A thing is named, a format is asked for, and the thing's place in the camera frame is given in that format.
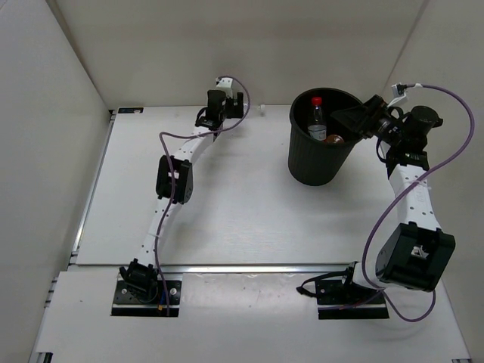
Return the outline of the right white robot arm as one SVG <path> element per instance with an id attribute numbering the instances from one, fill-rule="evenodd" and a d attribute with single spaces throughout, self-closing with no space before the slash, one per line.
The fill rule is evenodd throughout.
<path id="1" fill-rule="evenodd" d="M 395 85 L 390 102 L 379 95 L 361 102 L 335 88 L 314 88 L 298 95 L 290 108 L 288 163 L 296 180 L 328 183 L 357 142 L 375 137 L 395 195 L 383 215 L 395 210 L 398 223 L 375 261 L 368 260 L 365 247 L 361 261 L 341 273 L 340 295 L 351 303 L 367 290 L 393 286 L 432 292 L 455 250 L 454 236 L 437 221 L 427 180 L 437 170 L 428 163 L 427 136 L 443 119 L 428 106 L 397 107 L 408 88 Z"/>

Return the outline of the clear bottle red label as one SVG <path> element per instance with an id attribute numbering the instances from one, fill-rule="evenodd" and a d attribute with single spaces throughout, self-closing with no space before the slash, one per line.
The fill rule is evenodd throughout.
<path id="1" fill-rule="evenodd" d="M 311 99 L 312 113 L 308 121 L 308 134 L 316 141 L 324 141 L 327 138 L 327 123 L 322 109 L 321 97 Z"/>

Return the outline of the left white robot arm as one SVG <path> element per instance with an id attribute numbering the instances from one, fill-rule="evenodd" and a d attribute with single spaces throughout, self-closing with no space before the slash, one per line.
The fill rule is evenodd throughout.
<path id="1" fill-rule="evenodd" d="M 250 95 L 241 81 L 220 76 L 207 92 L 207 105 L 196 115 L 190 135 L 159 134 L 163 154 L 157 170 L 154 217 L 138 255 L 119 274 L 126 290 L 141 303 L 169 307 L 169 288 L 160 266 L 168 230 L 194 189 L 194 164 L 218 136 L 234 129 L 248 115 Z"/>

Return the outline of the orange juice bottle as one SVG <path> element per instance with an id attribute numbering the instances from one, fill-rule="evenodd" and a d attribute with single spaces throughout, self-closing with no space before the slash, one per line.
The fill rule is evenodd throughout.
<path id="1" fill-rule="evenodd" d="M 340 135 L 332 134 L 332 135 L 328 135 L 325 138 L 324 143 L 328 145 L 335 145 L 335 144 L 344 144 L 345 141 Z"/>

